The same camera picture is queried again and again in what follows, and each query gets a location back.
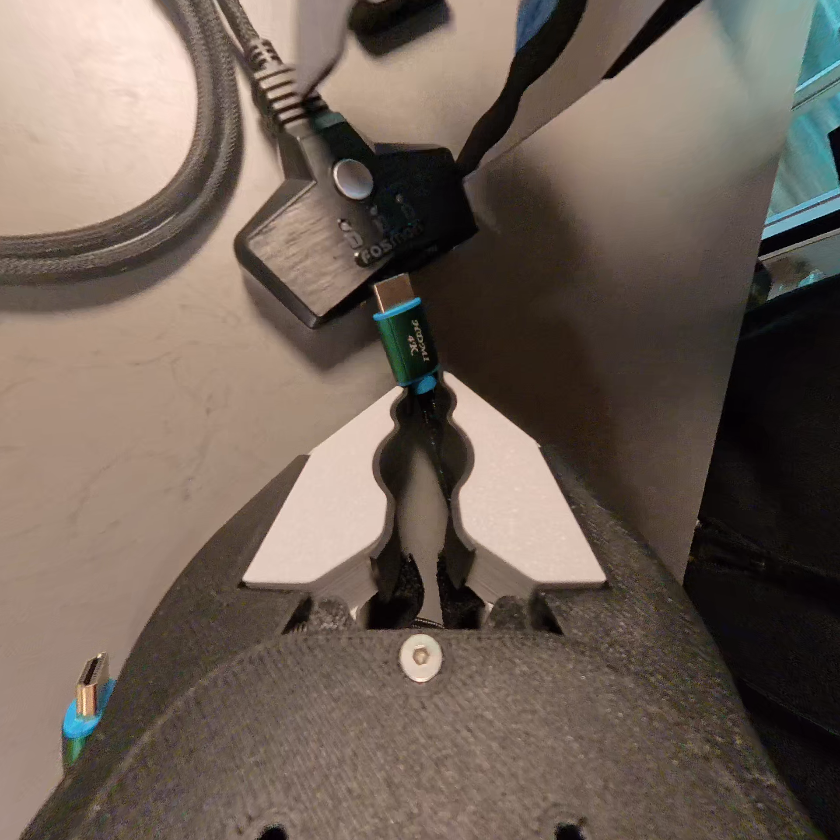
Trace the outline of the person's black clothing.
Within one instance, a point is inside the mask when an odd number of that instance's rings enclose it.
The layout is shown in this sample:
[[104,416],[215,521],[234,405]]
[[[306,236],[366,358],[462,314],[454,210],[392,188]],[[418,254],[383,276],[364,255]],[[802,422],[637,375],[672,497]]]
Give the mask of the person's black clothing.
[[780,776],[838,838],[838,276],[743,318],[684,586]]

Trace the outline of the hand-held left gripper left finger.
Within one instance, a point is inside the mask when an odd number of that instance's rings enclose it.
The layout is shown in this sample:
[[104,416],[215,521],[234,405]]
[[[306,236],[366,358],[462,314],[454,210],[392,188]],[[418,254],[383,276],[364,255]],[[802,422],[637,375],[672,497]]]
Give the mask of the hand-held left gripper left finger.
[[342,601],[372,625],[410,623],[424,582],[397,523],[413,401],[394,387],[315,447],[241,583]]

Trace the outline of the black hdmi switch with button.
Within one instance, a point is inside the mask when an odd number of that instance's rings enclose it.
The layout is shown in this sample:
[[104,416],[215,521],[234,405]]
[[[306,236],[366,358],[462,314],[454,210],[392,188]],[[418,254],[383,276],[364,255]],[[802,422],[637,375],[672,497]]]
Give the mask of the black hdmi switch with button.
[[304,326],[354,308],[372,286],[419,270],[477,231],[452,152],[368,143],[265,38],[245,59],[275,135],[283,181],[234,240],[239,264]]

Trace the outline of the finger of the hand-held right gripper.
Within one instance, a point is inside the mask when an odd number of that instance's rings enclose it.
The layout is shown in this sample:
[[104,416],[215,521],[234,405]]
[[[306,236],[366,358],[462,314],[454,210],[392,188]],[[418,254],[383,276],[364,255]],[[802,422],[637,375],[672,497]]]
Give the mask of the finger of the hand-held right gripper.
[[456,112],[469,131],[458,173],[522,141],[613,79],[700,3],[457,2],[457,46],[472,88]]
[[349,1],[297,3],[297,93],[313,93],[340,60],[349,31]]

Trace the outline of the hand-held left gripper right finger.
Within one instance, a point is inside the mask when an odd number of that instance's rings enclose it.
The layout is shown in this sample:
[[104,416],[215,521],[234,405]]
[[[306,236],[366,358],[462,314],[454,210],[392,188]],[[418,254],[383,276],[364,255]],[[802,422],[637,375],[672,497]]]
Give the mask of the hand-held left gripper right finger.
[[452,373],[446,429],[465,448],[442,558],[485,608],[542,590],[597,590],[606,574],[540,445]]

